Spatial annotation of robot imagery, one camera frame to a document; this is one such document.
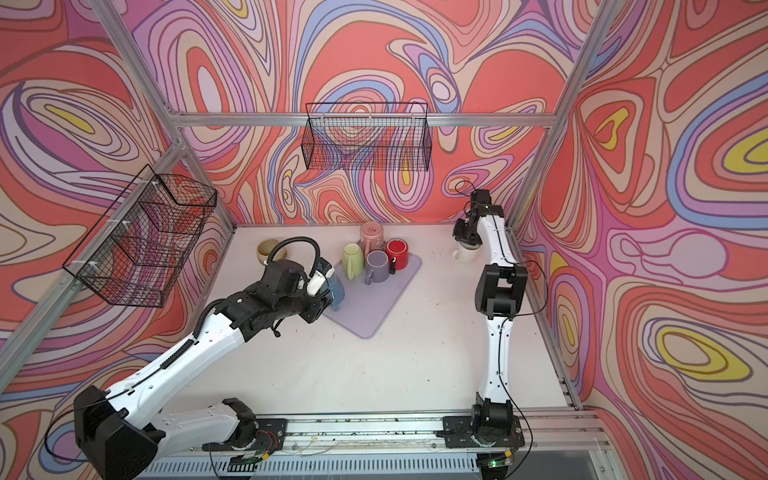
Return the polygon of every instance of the black wire basket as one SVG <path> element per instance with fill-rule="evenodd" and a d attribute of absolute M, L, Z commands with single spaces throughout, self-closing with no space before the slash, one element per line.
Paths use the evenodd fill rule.
<path fill-rule="evenodd" d="M 64 269 L 111 305 L 162 307 L 216 202 L 208 185 L 154 174 L 96 251 L 77 271 L 73 251 Z"/>
<path fill-rule="evenodd" d="M 432 134 L 423 102 L 306 104 L 307 170 L 428 171 Z"/>

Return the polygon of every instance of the red mug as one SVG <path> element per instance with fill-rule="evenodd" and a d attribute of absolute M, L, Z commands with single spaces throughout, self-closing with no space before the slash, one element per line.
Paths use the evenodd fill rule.
<path fill-rule="evenodd" d="M 389 256 L 389 270 L 402 270 L 408 266 L 408 244 L 400 238 L 393 238 L 386 243 Z"/>

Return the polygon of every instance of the purple mug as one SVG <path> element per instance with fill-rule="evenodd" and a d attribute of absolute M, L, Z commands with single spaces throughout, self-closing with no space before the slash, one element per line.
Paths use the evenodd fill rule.
<path fill-rule="evenodd" d="M 381 283 L 389 277 L 389 255 L 384 250 L 373 250 L 366 258 L 366 285 Z"/>

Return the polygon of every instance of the white mug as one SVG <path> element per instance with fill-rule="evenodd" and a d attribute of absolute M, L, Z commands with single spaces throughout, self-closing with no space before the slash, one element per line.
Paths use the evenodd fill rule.
<path fill-rule="evenodd" d="M 475 245 L 474 248 L 471 248 L 469 245 L 460 243 L 458 245 L 458 249 L 454 250 L 453 252 L 453 258 L 455 258 L 459 263 L 464 263 L 466 265 L 475 261 L 479 251 L 479 245 Z"/>

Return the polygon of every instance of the patterned wallpaper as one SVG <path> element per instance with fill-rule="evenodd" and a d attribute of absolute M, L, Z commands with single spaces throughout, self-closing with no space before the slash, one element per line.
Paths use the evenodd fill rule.
<path fill-rule="evenodd" d="M 592 2 L 118 2 L 179 111 L 301 112 L 309 101 L 426 101 L 437 112 L 551 112 Z M 432 130 L 428 174 L 305 172 L 301 128 L 187 137 L 238 223 L 437 222 L 461 179 L 507 204 L 542 130 Z"/>
<path fill-rule="evenodd" d="M 0 5 L 0 343 L 126 183 L 168 141 L 87 0 Z M 176 173 L 186 174 L 182 164 Z M 93 478 L 41 448 L 53 415 L 182 337 L 225 236 L 212 217 L 163 309 L 115 307 L 82 291 L 0 395 L 0 478 Z M 71 416 L 51 435 L 80 455 Z"/>
<path fill-rule="evenodd" d="M 628 478 L 768 478 L 768 3 L 625 5 L 521 222 Z"/>

